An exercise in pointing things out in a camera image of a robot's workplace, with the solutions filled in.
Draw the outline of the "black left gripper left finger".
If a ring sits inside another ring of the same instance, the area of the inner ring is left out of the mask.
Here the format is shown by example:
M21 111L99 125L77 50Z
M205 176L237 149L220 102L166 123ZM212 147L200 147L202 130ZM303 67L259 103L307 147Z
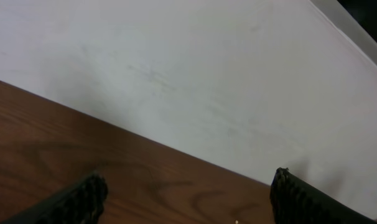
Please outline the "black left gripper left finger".
M107 196L104 177L94 172L1 224L97 224Z

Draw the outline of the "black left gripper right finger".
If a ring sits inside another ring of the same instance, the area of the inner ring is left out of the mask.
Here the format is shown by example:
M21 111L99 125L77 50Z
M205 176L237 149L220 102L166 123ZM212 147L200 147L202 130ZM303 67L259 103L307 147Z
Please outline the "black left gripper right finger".
M276 224L377 224L289 172L278 168L270 201Z

